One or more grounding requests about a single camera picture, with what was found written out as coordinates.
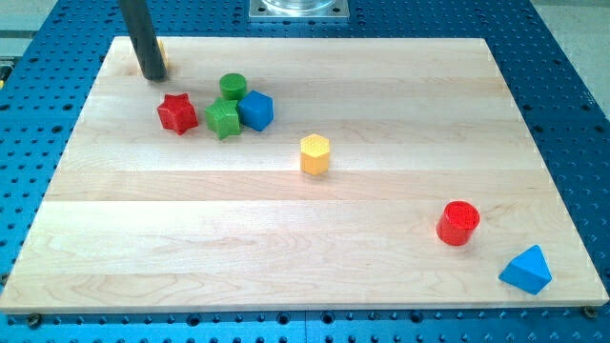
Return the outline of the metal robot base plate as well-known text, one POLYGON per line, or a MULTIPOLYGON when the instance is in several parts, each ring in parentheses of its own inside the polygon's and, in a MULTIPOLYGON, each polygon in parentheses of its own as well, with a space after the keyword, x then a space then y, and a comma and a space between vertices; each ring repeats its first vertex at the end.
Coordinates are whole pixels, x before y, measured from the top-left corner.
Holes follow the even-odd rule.
POLYGON ((348 0, 249 0, 253 20, 348 19, 348 0))

